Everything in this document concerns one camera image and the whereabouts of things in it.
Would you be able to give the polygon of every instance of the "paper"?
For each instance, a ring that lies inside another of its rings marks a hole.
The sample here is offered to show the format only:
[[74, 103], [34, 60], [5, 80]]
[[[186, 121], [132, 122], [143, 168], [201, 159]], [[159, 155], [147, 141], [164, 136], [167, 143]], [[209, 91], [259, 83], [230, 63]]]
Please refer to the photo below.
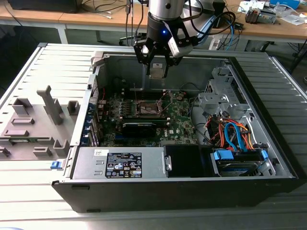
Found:
[[240, 2], [240, 6], [238, 8], [238, 12], [247, 13], [249, 8], [259, 8], [263, 10], [265, 1], [242, 1]]
[[291, 23], [293, 25], [300, 25], [300, 24], [303, 24], [305, 22], [304, 18], [295, 16], [295, 15], [288, 15], [288, 16], [285, 16], [281, 19], [288, 22], [288, 23]]

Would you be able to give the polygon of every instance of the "yellow wire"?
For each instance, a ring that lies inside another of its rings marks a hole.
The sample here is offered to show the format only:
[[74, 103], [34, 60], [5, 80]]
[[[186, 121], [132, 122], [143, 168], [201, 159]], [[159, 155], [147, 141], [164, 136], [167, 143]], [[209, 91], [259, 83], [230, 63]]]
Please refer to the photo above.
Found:
[[250, 133], [248, 134], [248, 140], [249, 140], [249, 144], [250, 144], [251, 148], [254, 150], [254, 147], [253, 147], [253, 145], [251, 144], [251, 141], [250, 141]]

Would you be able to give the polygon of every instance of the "electronic device on desk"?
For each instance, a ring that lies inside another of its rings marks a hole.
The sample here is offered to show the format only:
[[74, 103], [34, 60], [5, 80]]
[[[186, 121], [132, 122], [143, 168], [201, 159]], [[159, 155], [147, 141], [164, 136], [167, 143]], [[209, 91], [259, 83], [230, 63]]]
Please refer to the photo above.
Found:
[[250, 24], [270, 23], [274, 24], [276, 21], [275, 13], [267, 10], [260, 10], [259, 8], [250, 8], [245, 15], [245, 21]]
[[8, 0], [14, 10], [76, 13], [83, 0]]
[[277, 5], [278, 2], [280, 5], [287, 5], [296, 10], [298, 8], [300, 0], [270, 0], [270, 5]]

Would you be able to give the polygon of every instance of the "barcode sticker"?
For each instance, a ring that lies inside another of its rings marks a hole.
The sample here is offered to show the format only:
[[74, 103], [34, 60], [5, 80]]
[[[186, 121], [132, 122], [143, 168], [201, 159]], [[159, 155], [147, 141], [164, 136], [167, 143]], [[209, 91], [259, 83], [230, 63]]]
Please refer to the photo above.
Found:
[[108, 149], [95, 149], [94, 156], [107, 156], [109, 153]]

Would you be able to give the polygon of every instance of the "desk leg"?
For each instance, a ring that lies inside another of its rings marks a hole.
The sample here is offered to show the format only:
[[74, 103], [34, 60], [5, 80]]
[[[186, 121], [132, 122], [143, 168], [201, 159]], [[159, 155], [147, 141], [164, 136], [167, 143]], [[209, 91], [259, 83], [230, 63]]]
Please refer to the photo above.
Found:
[[65, 33], [65, 25], [59, 24], [57, 26], [59, 38], [61, 39], [62, 44], [68, 44], [66, 33]]

